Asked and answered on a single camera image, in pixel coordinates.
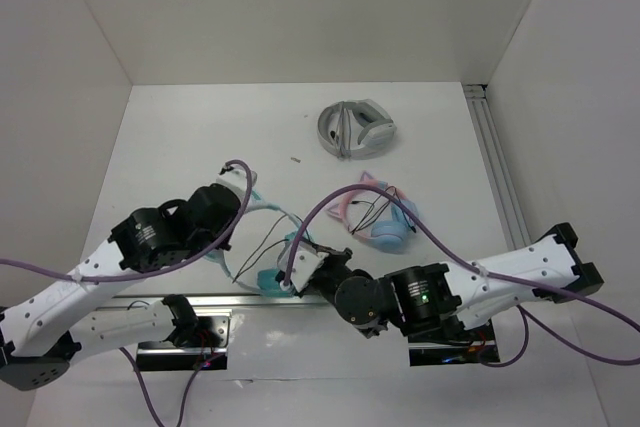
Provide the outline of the teal cat-ear headphones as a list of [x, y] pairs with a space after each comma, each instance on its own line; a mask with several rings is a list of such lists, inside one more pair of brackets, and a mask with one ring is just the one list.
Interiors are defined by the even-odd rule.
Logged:
[[[291, 297], [292, 294], [283, 292], [279, 288], [279, 284], [276, 280], [276, 276], [279, 270], [276, 266], [277, 259], [270, 265], [267, 265], [262, 261], [265, 254], [272, 251], [276, 247], [280, 247], [281, 250], [278, 256], [290, 246], [295, 234], [302, 225], [302, 219], [295, 213], [286, 210], [276, 203], [269, 202], [261, 196], [262, 200], [255, 204], [248, 204], [244, 214], [250, 214], [252, 212], [268, 210], [279, 213], [280, 216], [269, 228], [262, 241], [254, 249], [254, 251], [247, 256], [243, 264], [237, 269], [236, 272], [232, 272], [226, 261], [225, 253], [223, 250], [213, 250], [209, 252], [205, 259], [209, 262], [217, 264], [223, 274], [231, 281], [233, 285], [237, 285], [242, 290], [263, 296], [266, 298], [286, 298]], [[278, 227], [278, 225], [287, 219], [294, 229], [291, 233], [284, 235], [282, 238], [276, 240], [270, 245], [266, 245], [270, 235]]]

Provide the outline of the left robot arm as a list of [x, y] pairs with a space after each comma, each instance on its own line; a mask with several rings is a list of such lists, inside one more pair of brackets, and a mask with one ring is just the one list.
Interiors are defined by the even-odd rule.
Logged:
[[189, 344], [199, 319], [183, 295], [121, 313], [98, 309], [138, 282], [227, 247], [248, 203], [247, 194], [214, 183], [187, 200], [132, 212], [70, 273], [2, 310], [2, 382], [19, 391], [35, 390], [106, 351], [147, 341]]

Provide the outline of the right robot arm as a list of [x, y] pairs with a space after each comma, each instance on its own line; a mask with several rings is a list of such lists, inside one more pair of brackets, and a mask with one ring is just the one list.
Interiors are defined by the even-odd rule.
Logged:
[[379, 278], [349, 268], [350, 250], [323, 249], [299, 292], [323, 297], [366, 338], [394, 326], [405, 337], [435, 333], [452, 340], [524, 302], [564, 303], [596, 293], [604, 280], [593, 263], [579, 258], [577, 242], [573, 227], [560, 223], [536, 243], [470, 269], [438, 262]]

